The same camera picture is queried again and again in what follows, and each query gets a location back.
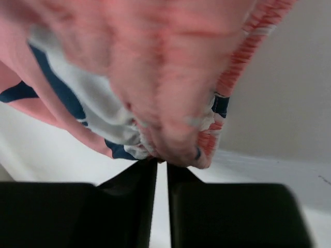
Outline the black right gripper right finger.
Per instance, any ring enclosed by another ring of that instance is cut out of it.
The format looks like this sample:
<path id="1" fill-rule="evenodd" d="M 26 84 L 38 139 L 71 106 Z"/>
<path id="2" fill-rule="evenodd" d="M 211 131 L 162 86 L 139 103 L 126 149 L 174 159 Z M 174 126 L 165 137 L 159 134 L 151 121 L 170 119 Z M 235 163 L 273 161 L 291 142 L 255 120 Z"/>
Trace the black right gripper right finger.
<path id="1" fill-rule="evenodd" d="M 278 183 L 206 183 L 167 166 L 172 247 L 313 247 L 294 194 Z"/>

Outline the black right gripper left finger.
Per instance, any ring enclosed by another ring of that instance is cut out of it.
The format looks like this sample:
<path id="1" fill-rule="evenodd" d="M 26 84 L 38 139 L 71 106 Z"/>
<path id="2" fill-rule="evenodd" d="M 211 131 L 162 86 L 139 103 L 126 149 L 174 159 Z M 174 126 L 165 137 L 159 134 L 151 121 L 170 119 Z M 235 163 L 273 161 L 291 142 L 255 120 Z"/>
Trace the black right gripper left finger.
<path id="1" fill-rule="evenodd" d="M 89 183 L 2 182 L 1 247 L 148 247 L 156 160 Z"/>

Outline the pink shark print shorts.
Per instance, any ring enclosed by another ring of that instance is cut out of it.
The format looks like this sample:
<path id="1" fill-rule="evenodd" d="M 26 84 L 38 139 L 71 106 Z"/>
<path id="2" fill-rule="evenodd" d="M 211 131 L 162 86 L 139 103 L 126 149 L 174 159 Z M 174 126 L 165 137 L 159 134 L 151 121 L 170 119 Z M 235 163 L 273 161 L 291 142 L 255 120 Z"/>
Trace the pink shark print shorts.
<path id="1" fill-rule="evenodd" d="M 208 168 L 294 1 L 1 1 L 1 102 L 114 159 Z"/>

